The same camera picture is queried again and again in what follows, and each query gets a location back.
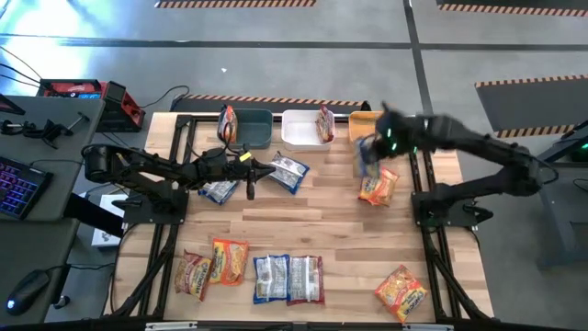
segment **red device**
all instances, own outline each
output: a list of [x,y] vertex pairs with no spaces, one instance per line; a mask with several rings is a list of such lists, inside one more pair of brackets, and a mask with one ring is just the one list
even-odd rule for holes
[[37,97],[102,99],[106,105],[96,132],[138,132],[145,111],[127,93],[127,87],[96,79],[41,79]]

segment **rgb backlit keyboard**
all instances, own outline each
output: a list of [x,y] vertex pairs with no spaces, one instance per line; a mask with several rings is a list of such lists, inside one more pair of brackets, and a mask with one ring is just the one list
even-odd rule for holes
[[20,220],[27,217],[52,176],[0,156],[0,213]]

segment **white container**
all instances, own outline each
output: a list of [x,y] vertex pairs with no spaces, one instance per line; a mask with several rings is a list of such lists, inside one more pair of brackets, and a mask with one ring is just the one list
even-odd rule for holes
[[322,143],[316,131],[319,110],[286,110],[282,114],[282,141],[290,151],[328,151],[331,140]]

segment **food package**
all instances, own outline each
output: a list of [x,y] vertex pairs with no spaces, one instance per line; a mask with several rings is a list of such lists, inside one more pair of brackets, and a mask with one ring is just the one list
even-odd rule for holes
[[426,290],[405,266],[400,265],[376,289],[376,296],[401,323],[424,300]]
[[369,152],[374,136],[361,137],[353,142],[354,164],[353,172],[355,177],[379,177],[379,161]]
[[372,206],[390,206],[398,178],[396,173],[382,167],[378,178],[364,177],[361,180],[359,198]]
[[290,257],[286,305],[305,302],[324,304],[321,257]]
[[226,143],[237,143],[237,114],[231,106],[224,106],[219,118],[219,139]]
[[239,181],[223,181],[205,184],[198,190],[198,195],[203,195],[222,206],[237,189]]
[[175,292],[195,295],[199,301],[204,301],[204,294],[209,283],[212,260],[198,254],[184,250],[184,257],[180,260],[175,272]]
[[328,143],[334,138],[334,115],[326,106],[319,109],[319,117],[315,121],[316,131],[322,143]]
[[276,152],[274,159],[269,164],[276,167],[276,171],[269,174],[269,177],[292,194],[296,194],[300,184],[302,184],[302,179],[310,170],[307,165],[282,156],[280,152]]
[[241,284],[245,273],[249,244],[214,238],[212,250],[214,251],[212,258],[214,265],[210,274],[210,282],[231,286]]
[[288,269],[290,256],[254,257],[254,303],[273,302],[288,298]]

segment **desk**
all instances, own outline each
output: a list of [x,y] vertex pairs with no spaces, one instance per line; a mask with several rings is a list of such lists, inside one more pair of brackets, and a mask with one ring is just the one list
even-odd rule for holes
[[[155,113],[145,149],[169,155],[174,133],[174,113]],[[280,139],[280,124],[274,124],[272,144],[253,150],[261,162],[269,162],[279,150],[308,164],[311,171],[296,196],[265,178],[255,186],[255,200],[245,197],[245,185],[222,207],[191,192],[186,222],[180,226],[175,246],[173,273],[184,249],[211,257],[213,237],[241,239],[250,243],[245,281],[238,287],[209,286],[206,300],[197,303],[186,294],[168,293],[165,320],[313,321],[313,322],[398,322],[374,295],[378,285],[400,264],[405,265],[428,288],[423,243],[413,225],[410,194],[413,191],[406,157],[387,161],[401,178],[389,208],[378,208],[357,200],[359,179],[352,178],[352,152],[346,124],[337,124],[336,139],[328,153],[290,152]],[[186,134],[180,141],[185,146]],[[196,150],[221,145],[216,123],[199,123]],[[433,157],[439,182],[462,180],[457,155],[437,153]],[[129,296],[145,272],[153,226],[137,226],[121,249],[116,275],[117,306]],[[480,252],[472,235],[448,228],[447,241],[457,279],[471,299],[488,315],[492,307],[484,278]],[[326,305],[284,302],[253,305],[254,268],[252,257],[266,254],[322,256]],[[155,279],[150,312],[156,302],[160,279]],[[449,311],[447,287],[440,281]],[[430,296],[416,309],[409,322],[433,322]]]

